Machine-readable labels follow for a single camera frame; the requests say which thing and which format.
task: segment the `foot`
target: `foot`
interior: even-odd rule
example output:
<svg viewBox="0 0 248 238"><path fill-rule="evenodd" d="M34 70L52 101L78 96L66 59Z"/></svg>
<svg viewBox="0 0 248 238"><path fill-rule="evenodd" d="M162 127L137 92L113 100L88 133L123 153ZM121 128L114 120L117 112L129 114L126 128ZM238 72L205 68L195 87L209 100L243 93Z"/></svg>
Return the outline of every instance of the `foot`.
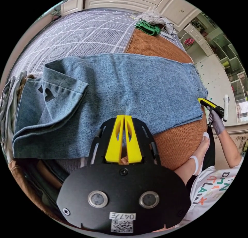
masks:
<svg viewBox="0 0 248 238"><path fill-rule="evenodd" d="M195 170L197 171L194 175L199 175L201 173L203 160L209 148L209 145L210 145L210 139L208 133L204 132L200 145L198 146L196 151L192 154L192 156L195 156L198 160L198 168L195 168Z"/></svg>

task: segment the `hand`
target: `hand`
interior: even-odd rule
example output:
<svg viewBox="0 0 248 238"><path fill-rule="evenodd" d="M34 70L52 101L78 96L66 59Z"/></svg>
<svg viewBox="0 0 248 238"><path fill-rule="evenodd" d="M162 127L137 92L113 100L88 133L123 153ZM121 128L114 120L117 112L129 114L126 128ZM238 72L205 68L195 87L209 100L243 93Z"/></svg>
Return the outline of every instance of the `hand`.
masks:
<svg viewBox="0 0 248 238"><path fill-rule="evenodd" d="M216 131L217 135L220 135L226 128L222 122L222 119L218 116L218 114L212 110L208 116L208 120L213 123L213 128Z"/></svg>

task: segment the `cable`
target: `cable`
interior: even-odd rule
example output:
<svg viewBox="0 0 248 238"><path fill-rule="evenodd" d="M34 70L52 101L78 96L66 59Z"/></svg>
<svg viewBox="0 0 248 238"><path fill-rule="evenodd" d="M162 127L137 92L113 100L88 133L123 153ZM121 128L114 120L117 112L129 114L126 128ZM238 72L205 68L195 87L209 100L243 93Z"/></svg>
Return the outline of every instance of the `cable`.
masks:
<svg viewBox="0 0 248 238"><path fill-rule="evenodd" d="M186 35L186 34L188 34L189 32L191 32L192 30L193 30L193 28L190 30L190 31L188 31L187 33L185 33L184 35L183 35L183 37Z"/></svg>
<svg viewBox="0 0 248 238"><path fill-rule="evenodd" d="M171 24L173 25L173 29L172 29L172 33L170 34L170 35L173 35L173 32L174 32L174 30L175 30L175 25L173 24L173 23L165 23L166 25L168 24L168 25L170 25L171 26Z"/></svg>

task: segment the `brown fabric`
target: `brown fabric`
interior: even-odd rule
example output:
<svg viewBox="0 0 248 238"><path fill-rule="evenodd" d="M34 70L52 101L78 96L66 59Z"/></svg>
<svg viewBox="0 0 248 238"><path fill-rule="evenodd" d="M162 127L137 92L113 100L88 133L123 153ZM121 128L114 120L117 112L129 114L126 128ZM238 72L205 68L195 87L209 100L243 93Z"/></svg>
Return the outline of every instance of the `brown fabric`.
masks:
<svg viewBox="0 0 248 238"><path fill-rule="evenodd" d="M161 36L147 35L135 30L126 53L158 56L181 63L192 63L183 50ZM199 146L203 132L207 131L207 119L202 107L203 118L154 136L162 166L175 170L184 164ZM128 164L127 156L121 159L122 165Z"/></svg>
<svg viewBox="0 0 248 238"><path fill-rule="evenodd" d="M126 49L128 54L158 56L181 63L192 63L190 56L167 39L136 29Z"/></svg>
<svg viewBox="0 0 248 238"><path fill-rule="evenodd" d="M22 90L25 86L25 83L27 82L28 78L34 78L34 75L30 74L28 75L26 78L23 78L20 82L20 86L17 88L16 94L17 94L17 102L19 103L20 99L21 99L21 94L22 94Z"/></svg>
<svg viewBox="0 0 248 238"><path fill-rule="evenodd" d="M57 190L59 190L62 186L62 184L56 179L56 177L54 177L49 170L46 168L46 166L44 165L44 163L39 160L39 162L36 165L36 168L38 170L38 172L43 176L43 178L50 183L54 188L56 188Z"/></svg>
<svg viewBox="0 0 248 238"><path fill-rule="evenodd" d="M49 217L64 223L68 226L74 227L74 228L78 228L75 227L73 225L71 225L70 223L68 223L67 221L63 221L60 218L58 218L46 205L44 205L41 201L41 199L36 195L36 193L34 192L34 190L31 188L31 186L29 185L29 183L27 182L27 180L25 179L25 176L23 174L23 171L21 169L21 167L18 166L18 163L15 159L13 159L9 164L8 164L9 170L11 171L12 176L14 177L14 179L16 180L17 184L19 185L19 187L22 189L22 191L25 193L25 195L41 210L43 211L45 214L47 214Z"/></svg>

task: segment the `grid-patterned bedsheet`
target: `grid-patterned bedsheet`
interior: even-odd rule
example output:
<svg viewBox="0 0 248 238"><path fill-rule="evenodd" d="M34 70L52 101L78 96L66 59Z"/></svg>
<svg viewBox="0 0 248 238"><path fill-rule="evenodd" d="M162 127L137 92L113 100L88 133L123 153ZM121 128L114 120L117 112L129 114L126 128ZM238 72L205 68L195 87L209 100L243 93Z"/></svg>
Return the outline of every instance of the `grid-patterned bedsheet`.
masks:
<svg viewBox="0 0 248 238"><path fill-rule="evenodd" d="M91 9L53 21L22 52L8 78L22 70L41 77L46 63L67 56L123 53L137 22L131 14ZM173 37L168 40L184 50L178 36Z"/></svg>

